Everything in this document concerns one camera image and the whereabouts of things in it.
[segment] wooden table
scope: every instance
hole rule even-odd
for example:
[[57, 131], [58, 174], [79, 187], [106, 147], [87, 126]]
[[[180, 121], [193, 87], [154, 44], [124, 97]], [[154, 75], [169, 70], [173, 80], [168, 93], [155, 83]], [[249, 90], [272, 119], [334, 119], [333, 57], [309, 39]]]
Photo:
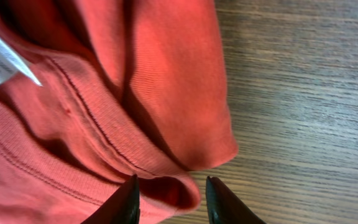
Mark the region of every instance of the wooden table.
[[[267, 223], [358, 223], [358, 0], [218, 0], [239, 155], [213, 170]], [[200, 209], [164, 223], [208, 223]]]

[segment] fabric fold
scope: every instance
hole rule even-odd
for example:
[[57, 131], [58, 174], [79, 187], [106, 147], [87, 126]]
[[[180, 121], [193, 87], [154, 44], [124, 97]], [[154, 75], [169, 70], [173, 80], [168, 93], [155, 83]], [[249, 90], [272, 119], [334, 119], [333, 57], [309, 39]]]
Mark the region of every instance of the fabric fold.
[[156, 223], [237, 153], [212, 1], [0, 1], [0, 38], [43, 85], [0, 85], [0, 223], [81, 222], [133, 174]]

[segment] folded shirt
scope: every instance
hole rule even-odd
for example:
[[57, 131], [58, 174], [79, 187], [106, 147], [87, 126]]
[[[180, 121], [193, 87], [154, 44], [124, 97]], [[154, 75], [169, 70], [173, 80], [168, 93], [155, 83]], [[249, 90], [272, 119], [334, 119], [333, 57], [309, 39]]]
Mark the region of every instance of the folded shirt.
[[131, 175], [140, 222], [194, 210], [237, 144], [213, 1], [0, 1], [0, 223], [80, 223]]

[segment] seam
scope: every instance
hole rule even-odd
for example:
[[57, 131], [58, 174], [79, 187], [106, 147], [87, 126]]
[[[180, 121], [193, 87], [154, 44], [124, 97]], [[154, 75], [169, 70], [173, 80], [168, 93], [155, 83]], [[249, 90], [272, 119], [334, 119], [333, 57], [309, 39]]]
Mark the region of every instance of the seam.
[[0, 155], [10, 164], [12, 164], [14, 167], [26, 172], [27, 174], [31, 175], [32, 177], [35, 177], [38, 180], [41, 180], [42, 182], [51, 185], [52, 187], [55, 187], [56, 189], [62, 191], [64, 194], [70, 195], [74, 198], [77, 198], [78, 200], [81, 200], [83, 202], [92, 203], [93, 205], [100, 206], [103, 202], [100, 200], [97, 200], [95, 198], [89, 197], [83, 193], [80, 193], [76, 190], [73, 190], [71, 188], [68, 188], [62, 184], [59, 184], [56, 180], [51, 179], [47, 177], [46, 175], [43, 175], [41, 172], [35, 170], [34, 168], [28, 166], [24, 162], [20, 161], [15, 155], [13, 155], [9, 150], [7, 150], [3, 144], [0, 142]]
[[88, 114], [88, 116], [91, 118], [91, 120], [93, 121], [93, 123], [96, 125], [96, 127], [98, 128], [98, 131], [101, 133], [102, 137], [106, 140], [106, 142], [122, 157], [124, 158], [130, 165], [144, 171], [147, 172], [149, 174], [152, 174], [154, 176], [157, 176], [156, 174], [145, 170], [135, 164], [133, 164], [123, 153], [121, 153], [116, 145], [107, 137], [106, 132], [102, 129], [102, 127], [100, 126], [100, 124], [98, 123], [98, 121], [96, 120], [96, 118], [94, 117], [94, 115], [92, 114], [90, 108], [88, 107], [88, 105], [85, 102], [85, 99], [82, 97], [82, 95], [80, 94], [80, 91], [77, 89], [77, 87], [75, 86], [75, 84], [73, 83], [73, 81], [71, 80], [71, 78], [68, 76], [67, 72], [52, 58], [49, 58], [50, 61], [59, 69], [59, 71], [64, 75], [64, 77], [67, 79], [67, 81], [69, 82], [69, 84], [71, 85], [71, 87], [74, 89], [77, 97], [80, 99], [81, 103], [83, 104], [83, 106], [85, 107], [86, 113]]

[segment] black object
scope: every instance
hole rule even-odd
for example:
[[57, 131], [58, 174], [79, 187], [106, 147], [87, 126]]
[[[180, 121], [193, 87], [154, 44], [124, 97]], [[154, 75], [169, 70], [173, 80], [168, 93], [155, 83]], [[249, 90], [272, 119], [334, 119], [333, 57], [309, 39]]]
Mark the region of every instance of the black object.
[[82, 224], [138, 224], [139, 181], [133, 175]]
[[[210, 224], [265, 224], [217, 177], [206, 179]], [[139, 181], [133, 175], [82, 224], [138, 224]]]
[[217, 177], [206, 179], [206, 205], [211, 224], [265, 224]]

